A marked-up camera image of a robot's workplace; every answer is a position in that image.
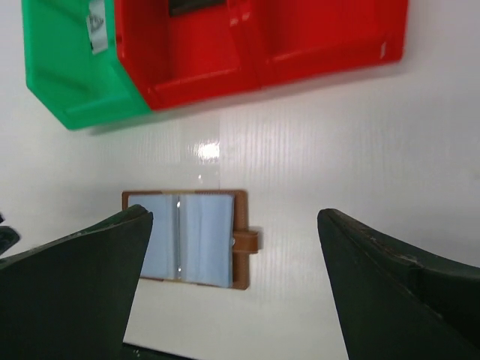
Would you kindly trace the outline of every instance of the red plastic container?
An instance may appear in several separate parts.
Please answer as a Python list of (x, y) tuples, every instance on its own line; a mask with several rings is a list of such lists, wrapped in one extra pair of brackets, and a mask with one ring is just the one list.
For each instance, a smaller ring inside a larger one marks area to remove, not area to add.
[(153, 110), (401, 59), (408, 0), (226, 0), (171, 17), (115, 0), (120, 62)]
[(238, 0), (263, 86), (399, 61), (408, 0)]
[(118, 58), (153, 110), (260, 87), (233, 2), (170, 17), (168, 0), (115, 0)]

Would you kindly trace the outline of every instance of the green plastic container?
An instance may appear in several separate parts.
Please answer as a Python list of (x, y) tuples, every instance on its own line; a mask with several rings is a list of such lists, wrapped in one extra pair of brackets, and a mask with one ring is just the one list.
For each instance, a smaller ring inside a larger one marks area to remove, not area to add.
[(109, 47), (92, 53), (89, 2), (22, 0), (27, 86), (71, 130), (151, 112), (117, 58), (113, 0)]

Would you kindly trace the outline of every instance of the light blue page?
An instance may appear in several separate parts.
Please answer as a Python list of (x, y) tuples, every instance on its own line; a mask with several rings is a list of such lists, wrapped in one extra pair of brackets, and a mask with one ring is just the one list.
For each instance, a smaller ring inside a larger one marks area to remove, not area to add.
[(178, 209), (176, 195), (132, 195), (128, 205), (153, 213), (153, 227), (143, 261), (142, 277), (175, 279), (177, 274)]
[(180, 196), (181, 278), (231, 287), (233, 196)]

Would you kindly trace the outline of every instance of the white label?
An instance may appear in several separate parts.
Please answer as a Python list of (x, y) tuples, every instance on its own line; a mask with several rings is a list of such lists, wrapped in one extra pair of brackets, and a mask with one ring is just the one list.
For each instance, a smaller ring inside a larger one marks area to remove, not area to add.
[(98, 54), (108, 49), (105, 2), (104, 0), (92, 0), (88, 8), (90, 14), (87, 16), (87, 29), (91, 51)]

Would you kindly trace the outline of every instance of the plastic bin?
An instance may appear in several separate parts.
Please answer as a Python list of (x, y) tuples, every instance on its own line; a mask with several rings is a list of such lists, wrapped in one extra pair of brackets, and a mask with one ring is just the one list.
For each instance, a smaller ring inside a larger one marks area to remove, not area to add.
[(179, 16), (168, 0), (115, 0), (115, 24), (118, 59), (153, 110), (260, 87), (236, 0)]
[(109, 47), (93, 55), (89, 0), (22, 0), (28, 88), (68, 129), (151, 110), (116, 55), (113, 0), (105, 0)]
[(262, 86), (402, 58), (408, 0), (238, 0)]

